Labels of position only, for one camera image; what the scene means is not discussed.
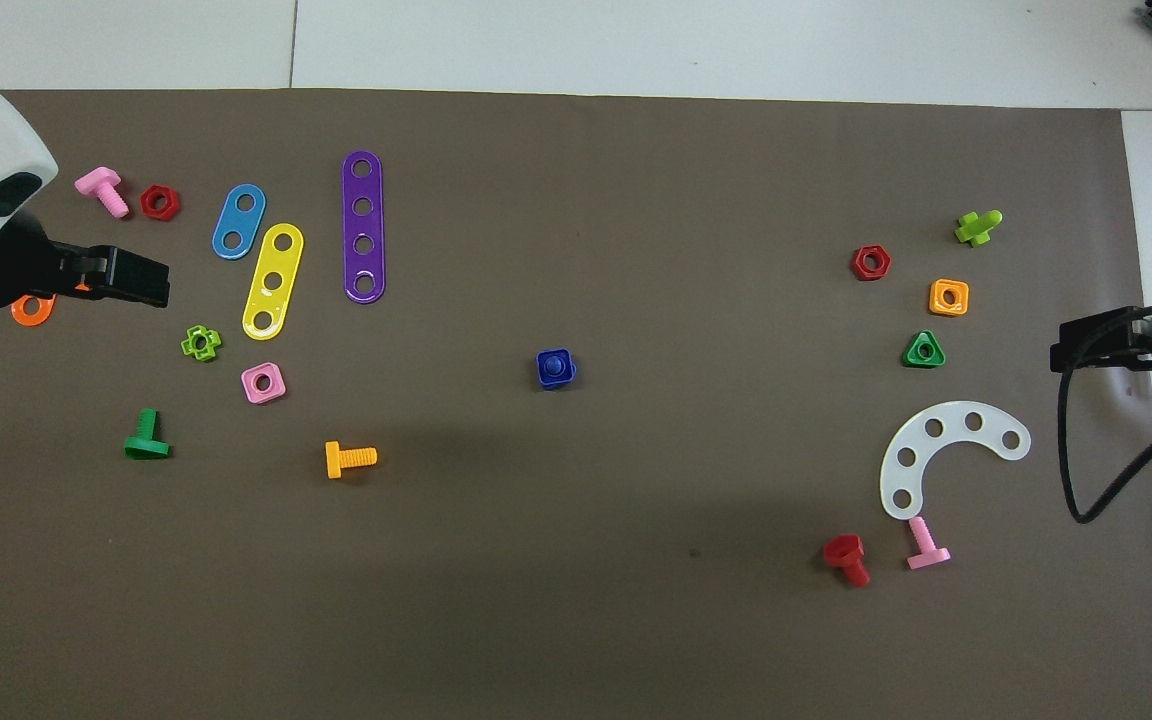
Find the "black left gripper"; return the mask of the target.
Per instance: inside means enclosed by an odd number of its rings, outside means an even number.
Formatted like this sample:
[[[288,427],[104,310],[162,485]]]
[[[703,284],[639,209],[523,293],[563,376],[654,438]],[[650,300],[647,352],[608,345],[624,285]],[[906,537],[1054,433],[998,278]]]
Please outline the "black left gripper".
[[[63,290],[109,291],[114,300],[164,309],[170,302],[170,268],[116,247],[52,243],[40,220],[18,211],[0,228],[0,306]]]

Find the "blue square plastic nut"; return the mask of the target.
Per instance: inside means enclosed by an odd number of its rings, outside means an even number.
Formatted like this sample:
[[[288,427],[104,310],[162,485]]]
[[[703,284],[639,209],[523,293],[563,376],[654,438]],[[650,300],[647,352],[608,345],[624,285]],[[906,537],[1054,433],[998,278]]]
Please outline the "blue square plastic nut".
[[[564,361],[567,361],[566,377],[548,378],[547,376],[545,376],[544,361],[547,359],[547,356],[553,356],[553,355],[561,356],[563,357]],[[568,350],[568,348],[545,348],[545,350],[536,355],[535,361],[536,361],[536,372],[538,372],[538,382],[541,389],[544,391],[558,389],[561,387],[566,387],[568,386],[568,384],[575,381],[575,378],[577,376],[577,367],[575,361],[573,361],[573,354],[570,350]]]

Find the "pink plastic bolt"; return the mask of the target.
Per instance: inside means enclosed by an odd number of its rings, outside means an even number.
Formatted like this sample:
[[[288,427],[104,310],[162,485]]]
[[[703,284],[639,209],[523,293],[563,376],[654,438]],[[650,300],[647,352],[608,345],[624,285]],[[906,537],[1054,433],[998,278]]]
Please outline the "pink plastic bolt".
[[[109,217],[123,219],[131,214],[131,209],[118,190],[122,176],[116,170],[109,167],[96,167],[83,176],[74,179],[73,185],[79,195],[99,200]]]
[[[911,570],[932,568],[934,564],[942,564],[952,560],[952,553],[945,547],[938,546],[923,516],[914,516],[908,520],[911,536],[916,546],[914,555],[905,560],[905,564]]]

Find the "orange angled three-hole plate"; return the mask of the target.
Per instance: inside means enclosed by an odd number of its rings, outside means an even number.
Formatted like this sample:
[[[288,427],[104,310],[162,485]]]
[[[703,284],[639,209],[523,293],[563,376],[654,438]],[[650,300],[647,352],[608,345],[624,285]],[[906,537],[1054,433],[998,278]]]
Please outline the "orange angled three-hole plate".
[[[22,327],[38,327],[50,320],[58,300],[97,300],[93,288],[78,282],[69,291],[26,291],[12,302],[9,310],[14,323]]]

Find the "blue two-hole plate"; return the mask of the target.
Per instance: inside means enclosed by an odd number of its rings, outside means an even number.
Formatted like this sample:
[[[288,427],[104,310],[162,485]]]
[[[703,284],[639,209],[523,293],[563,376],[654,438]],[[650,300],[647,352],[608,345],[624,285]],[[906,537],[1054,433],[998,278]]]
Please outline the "blue two-hole plate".
[[[266,196],[251,183],[233,187],[225,197],[212,232],[211,247],[220,259],[236,262],[255,245],[264,219]]]

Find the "yellow three-hole plate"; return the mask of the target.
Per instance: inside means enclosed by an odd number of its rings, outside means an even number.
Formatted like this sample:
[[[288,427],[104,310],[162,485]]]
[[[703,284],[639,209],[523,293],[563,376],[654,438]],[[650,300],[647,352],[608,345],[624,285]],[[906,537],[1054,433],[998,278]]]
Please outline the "yellow three-hole plate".
[[[285,327],[305,236],[294,223],[275,223],[262,237],[241,325],[247,338],[270,341]]]

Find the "dark green plastic bolt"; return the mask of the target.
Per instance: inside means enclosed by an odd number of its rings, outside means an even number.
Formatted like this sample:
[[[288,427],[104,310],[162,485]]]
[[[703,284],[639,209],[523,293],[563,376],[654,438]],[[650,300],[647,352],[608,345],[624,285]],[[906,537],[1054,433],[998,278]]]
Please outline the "dark green plastic bolt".
[[[169,457],[172,446],[160,441],[156,437],[157,410],[152,407],[142,407],[137,416],[134,433],[124,439],[123,452],[126,457],[136,460],[157,460]]]

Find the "light green cross bolt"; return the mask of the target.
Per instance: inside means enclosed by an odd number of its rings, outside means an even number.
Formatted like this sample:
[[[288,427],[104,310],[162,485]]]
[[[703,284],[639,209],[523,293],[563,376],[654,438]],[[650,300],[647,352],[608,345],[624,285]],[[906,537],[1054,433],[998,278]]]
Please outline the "light green cross bolt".
[[[990,210],[984,214],[969,213],[957,219],[955,237],[958,243],[968,243],[970,247],[982,247],[990,242],[990,233],[996,228],[1005,219],[1000,210]]]

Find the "white curved five-hole plate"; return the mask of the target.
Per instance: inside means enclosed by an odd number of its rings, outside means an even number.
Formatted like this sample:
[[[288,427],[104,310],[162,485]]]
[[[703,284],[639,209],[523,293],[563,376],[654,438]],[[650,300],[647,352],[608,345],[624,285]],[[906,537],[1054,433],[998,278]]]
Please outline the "white curved five-hole plate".
[[[879,501],[893,520],[911,520],[924,505],[923,478],[929,462],[952,445],[988,448],[1005,461],[1024,458],[1032,438],[1024,424],[996,406],[956,400],[910,416],[884,450],[879,465]]]

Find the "pink square plastic nut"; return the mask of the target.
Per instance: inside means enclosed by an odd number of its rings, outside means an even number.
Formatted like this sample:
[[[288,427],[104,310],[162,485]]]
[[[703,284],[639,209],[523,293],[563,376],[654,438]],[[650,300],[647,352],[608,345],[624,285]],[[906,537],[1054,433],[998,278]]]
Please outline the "pink square plastic nut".
[[[248,404],[264,406],[285,395],[282,369],[275,363],[260,363],[238,374]]]

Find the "green triangular plastic nut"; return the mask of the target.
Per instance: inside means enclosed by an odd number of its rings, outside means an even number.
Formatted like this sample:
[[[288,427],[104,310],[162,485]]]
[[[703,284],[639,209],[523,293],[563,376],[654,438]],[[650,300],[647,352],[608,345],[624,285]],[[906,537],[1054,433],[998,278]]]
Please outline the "green triangular plastic nut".
[[[902,365],[920,369],[940,367],[946,361],[941,342],[932,331],[916,332],[901,356]]]

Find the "purple four-hole plate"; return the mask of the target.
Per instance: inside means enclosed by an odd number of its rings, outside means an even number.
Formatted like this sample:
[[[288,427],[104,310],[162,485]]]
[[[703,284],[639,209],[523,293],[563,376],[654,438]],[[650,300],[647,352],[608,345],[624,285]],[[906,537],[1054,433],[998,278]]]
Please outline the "purple four-hole plate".
[[[355,150],[340,167],[343,291],[374,304],[385,291],[384,172],[379,156]]]

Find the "orange plastic bolt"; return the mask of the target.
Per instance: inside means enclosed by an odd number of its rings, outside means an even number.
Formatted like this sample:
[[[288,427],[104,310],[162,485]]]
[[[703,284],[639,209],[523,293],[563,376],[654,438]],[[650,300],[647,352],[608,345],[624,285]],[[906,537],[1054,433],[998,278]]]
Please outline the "orange plastic bolt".
[[[376,447],[343,448],[338,441],[324,444],[326,478],[339,480],[347,469],[378,465],[379,452]]]

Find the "red plastic bolt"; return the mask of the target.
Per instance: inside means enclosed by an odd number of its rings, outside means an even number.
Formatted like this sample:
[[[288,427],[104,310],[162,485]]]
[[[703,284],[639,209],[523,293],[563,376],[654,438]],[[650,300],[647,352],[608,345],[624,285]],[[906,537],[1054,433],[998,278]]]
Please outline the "red plastic bolt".
[[[823,560],[841,573],[851,588],[867,588],[870,574],[864,564],[865,548],[858,535],[840,535],[824,544]]]

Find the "brown table mat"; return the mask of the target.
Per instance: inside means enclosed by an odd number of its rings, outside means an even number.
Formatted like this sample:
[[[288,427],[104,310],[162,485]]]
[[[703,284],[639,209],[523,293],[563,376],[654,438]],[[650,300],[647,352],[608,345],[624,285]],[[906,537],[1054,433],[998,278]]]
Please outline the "brown table mat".
[[[1152,467],[1091,525],[1053,445],[1059,325],[1140,302],[1116,111],[346,91],[22,92],[52,237],[172,270],[164,310],[0,311],[0,720],[1152,720]],[[384,172],[343,291],[340,167]],[[74,179],[122,176],[109,217]],[[212,251],[233,187],[255,245]],[[141,213],[151,184],[179,215]],[[982,247],[957,219],[1000,210]],[[305,249],[241,319],[262,237]],[[890,272],[859,281],[856,249]],[[929,313],[938,278],[963,316]],[[223,338],[198,363],[180,348]],[[932,331],[943,366],[904,366]],[[568,348],[544,391],[535,357]],[[248,404],[244,369],[285,395]],[[911,570],[890,438],[957,444]],[[169,457],[126,457],[142,407]],[[326,478],[324,444],[376,447]],[[867,588],[823,560],[864,543]]]

